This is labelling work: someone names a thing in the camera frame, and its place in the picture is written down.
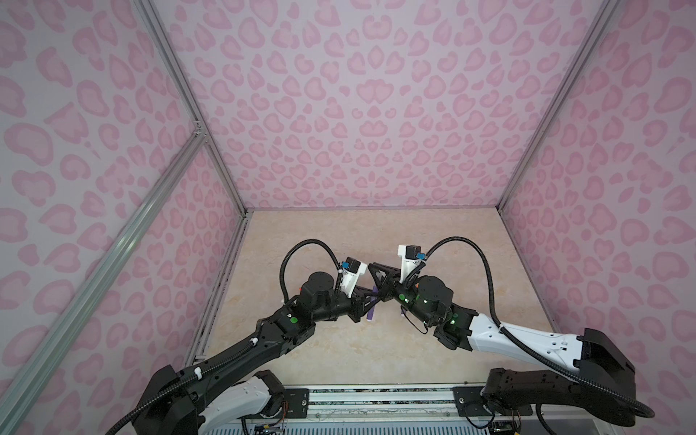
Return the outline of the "purple marker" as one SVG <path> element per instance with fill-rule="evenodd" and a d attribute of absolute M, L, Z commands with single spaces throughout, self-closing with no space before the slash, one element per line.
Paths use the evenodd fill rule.
<path fill-rule="evenodd" d="M 374 308 L 377 304 L 378 300 L 373 300 L 370 304 L 368 304 L 368 311 L 366 313 L 366 319 L 368 322 L 371 322 L 371 320 L 373 320 Z"/>

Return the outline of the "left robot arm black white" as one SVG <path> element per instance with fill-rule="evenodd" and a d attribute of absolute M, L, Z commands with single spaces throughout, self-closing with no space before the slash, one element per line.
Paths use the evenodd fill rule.
<path fill-rule="evenodd" d="M 288 415 L 286 389 L 267 364 L 287 355 L 315 333 L 320 322 L 341 316 L 362 318 L 388 294 L 356 286 L 355 275 L 315 272 L 272 315 L 257 321 L 252 334 L 208 360 L 155 373 L 133 411 L 110 428 L 127 424 L 138 434 L 207 434 L 234 420 Z"/>

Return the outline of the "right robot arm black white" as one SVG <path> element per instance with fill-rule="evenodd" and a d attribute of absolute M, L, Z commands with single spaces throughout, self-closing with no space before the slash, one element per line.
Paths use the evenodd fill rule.
<path fill-rule="evenodd" d="M 397 268 L 373 263 L 367 269 L 380 300 L 397 301 L 446 348 L 539 365 L 529 372 L 491 370 L 480 393 L 484 401 L 509 408 L 565 405 L 615 426 L 636 423 L 634 365 L 605 333 L 587 328 L 581 335 L 562 335 L 496 322 L 455 304 L 453 291 L 438 277 L 418 277 L 409 285 Z"/>

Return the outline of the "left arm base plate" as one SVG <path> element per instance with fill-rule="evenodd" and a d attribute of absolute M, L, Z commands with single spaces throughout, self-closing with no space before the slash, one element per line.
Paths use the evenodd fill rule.
<path fill-rule="evenodd" d="M 285 389 L 282 393 L 244 389 L 233 395 L 232 420 L 242 418 L 279 420 L 306 418 L 308 389 Z"/>

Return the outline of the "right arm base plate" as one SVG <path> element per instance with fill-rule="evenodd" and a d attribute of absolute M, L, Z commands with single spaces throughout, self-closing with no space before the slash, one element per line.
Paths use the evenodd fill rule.
<path fill-rule="evenodd" d="M 514 405 L 509 408 L 500 399 L 485 399 L 481 390 L 481 386 L 458 386 L 452 389 L 453 400 L 460 417 L 489 419 L 492 413 L 505 417 L 534 415 L 530 405 Z"/>

